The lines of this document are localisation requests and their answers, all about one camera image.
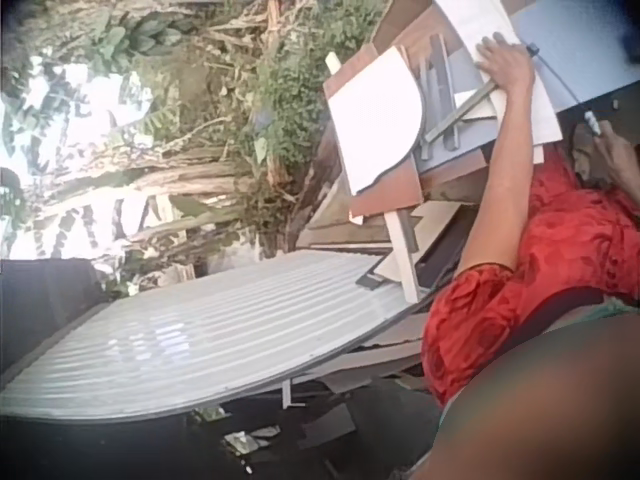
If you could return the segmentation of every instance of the black object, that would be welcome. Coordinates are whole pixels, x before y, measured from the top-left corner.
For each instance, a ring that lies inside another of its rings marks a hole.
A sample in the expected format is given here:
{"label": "black object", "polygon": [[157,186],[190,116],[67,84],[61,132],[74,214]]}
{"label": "black object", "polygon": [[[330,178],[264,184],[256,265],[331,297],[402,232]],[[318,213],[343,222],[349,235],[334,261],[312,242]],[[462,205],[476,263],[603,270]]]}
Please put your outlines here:
{"label": "black object", "polygon": [[107,301],[85,259],[0,262],[0,373]]}

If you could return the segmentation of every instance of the wrist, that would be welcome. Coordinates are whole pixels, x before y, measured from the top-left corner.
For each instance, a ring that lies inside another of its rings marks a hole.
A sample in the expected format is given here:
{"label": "wrist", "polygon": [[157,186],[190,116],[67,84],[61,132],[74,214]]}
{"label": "wrist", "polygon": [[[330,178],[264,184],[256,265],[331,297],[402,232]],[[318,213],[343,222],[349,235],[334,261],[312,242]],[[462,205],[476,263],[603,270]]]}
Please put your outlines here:
{"label": "wrist", "polygon": [[533,85],[518,84],[506,90],[507,99],[510,101],[529,101],[533,100]]}

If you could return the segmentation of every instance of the sky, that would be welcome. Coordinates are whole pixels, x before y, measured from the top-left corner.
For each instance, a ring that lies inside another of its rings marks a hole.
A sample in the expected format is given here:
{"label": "sky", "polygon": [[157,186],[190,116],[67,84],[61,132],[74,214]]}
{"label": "sky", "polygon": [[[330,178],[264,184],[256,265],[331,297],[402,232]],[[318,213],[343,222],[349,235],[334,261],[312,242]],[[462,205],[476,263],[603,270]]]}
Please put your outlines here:
{"label": "sky", "polygon": [[[33,57],[34,72],[41,71],[39,57]],[[89,145],[91,143],[101,145],[107,138],[111,129],[110,115],[113,114],[118,125],[125,125],[142,118],[148,110],[152,95],[149,89],[142,90],[142,98],[140,102],[128,102],[121,104],[119,102],[120,87],[123,77],[120,75],[110,75],[109,77],[95,77],[88,81],[88,69],[86,65],[71,64],[64,67],[66,78],[73,86],[82,85],[82,93],[86,94],[89,101],[90,116],[86,118],[73,116],[70,119],[67,129],[68,146],[73,145]],[[42,100],[48,91],[48,85],[42,75],[37,74],[29,82],[29,92],[26,97],[27,105],[33,105],[39,108]],[[0,118],[4,118],[4,105],[0,101]],[[58,147],[63,129],[62,119],[54,121],[47,129],[45,139],[40,148],[40,163],[44,164],[49,161],[50,169],[55,167],[56,148]],[[27,160],[20,151],[20,145],[26,145],[30,142],[30,134],[24,133],[16,136],[16,151],[10,158],[6,149],[0,141],[0,166],[8,167],[20,177],[23,186],[30,185],[34,179],[29,175],[27,169]],[[123,208],[123,227],[125,232],[135,231],[140,221],[140,214],[144,207],[146,197],[141,194],[132,193],[125,199],[125,207]],[[113,213],[114,200],[95,202],[92,204],[94,211],[94,231],[100,245],[99,251],[91,249],[86,231],[83,228],[80,218],[76,220],[74,227],[62,250],[63,258],[95,258],[99,256],[103,250],[112,244],[112,227],[111,218]],[[44,245],[47,253],[55,243],[57,234],[57,223],[49,228],[44,234]],[[20,233],[11,251],[12,259],[31,259],[36,258],[35,241],[32,234]]]}

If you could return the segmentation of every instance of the metal rod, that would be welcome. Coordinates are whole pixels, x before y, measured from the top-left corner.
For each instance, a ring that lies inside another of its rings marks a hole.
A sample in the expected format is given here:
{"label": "metal rod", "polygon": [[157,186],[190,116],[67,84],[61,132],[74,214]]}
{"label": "metal rod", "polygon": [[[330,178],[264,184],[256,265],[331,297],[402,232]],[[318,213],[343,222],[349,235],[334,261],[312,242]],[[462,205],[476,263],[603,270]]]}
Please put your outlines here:
{"label": "metal rod", "polygon": [[428,144],[433,143],[446,132],[451,125],[459,122],[464,116],[478,106],[480,102],[485,100],[494,90],[498,88],[496,82],[489,80],[476,93],[471,95],[459,108],[447,115],[442,122],[433,130],[428,132],[424,141]]}

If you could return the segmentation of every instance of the vegetation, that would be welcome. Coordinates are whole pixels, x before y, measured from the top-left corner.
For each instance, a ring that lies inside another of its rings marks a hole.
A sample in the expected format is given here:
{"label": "vegetation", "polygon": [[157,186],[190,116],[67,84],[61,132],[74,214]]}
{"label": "vegetation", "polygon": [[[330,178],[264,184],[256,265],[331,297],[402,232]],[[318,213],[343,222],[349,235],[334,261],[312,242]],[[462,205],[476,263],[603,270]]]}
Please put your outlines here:
{"label": "vegetation", "polygon": [[[25,108],[29,62],[15,55],[5,64],[11,88],[3,82],[5,145],[25,131],[34,138],[23,153],[39,178],[26,192],[36,241],[42,226],[58,225],[53,253],[60,255],[65,232],[82,224],[95,248],[91,205],[108,194],[115,197],[113,239],[126,240],[115,269],[138,283],[158,269],[214,255],[241,234],[260,238],[267,255],[275,254],[328,119],[324,59],[330,51],[343,59],[355,53],[383,1],[229,0],[188,9],[146,0],[40,4],[17,31],[36,32],[20,47],[42,56],[47,95],[56,102]],[[45,21],[69,28],[53,34]],[[92,75],[122,75],[123,103],[140,102],[145,88],[153,101],[136,122],[120,125],[110,114],[102,144],[63,145],[55,166],[43,164],[38,150],[52,119],[68,124],[84,112],[81,88],[55,68],[70,61],[88,64]],[[123,199],[132,192],[148,201],[138,232],[123,239]],[[175,217],[162,214],[162,202]],[[151,216],[160,224],[148,226]],[[100,252],[99,260],[108,256]]]}

